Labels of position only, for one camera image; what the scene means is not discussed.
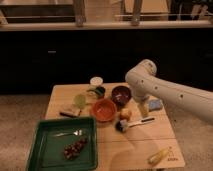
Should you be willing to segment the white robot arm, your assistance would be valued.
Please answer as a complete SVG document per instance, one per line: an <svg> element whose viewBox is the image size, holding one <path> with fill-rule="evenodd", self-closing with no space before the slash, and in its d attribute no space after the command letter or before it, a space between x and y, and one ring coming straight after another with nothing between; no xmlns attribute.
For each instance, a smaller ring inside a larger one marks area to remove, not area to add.
<svg viewBox="0 0 213 171"><path fill-rule="evenodd" d="M125 81L136 102L143 103L152 95L213 125L213 92L159 79L156 72L155 63L144 59L126 73Z"/></svg>

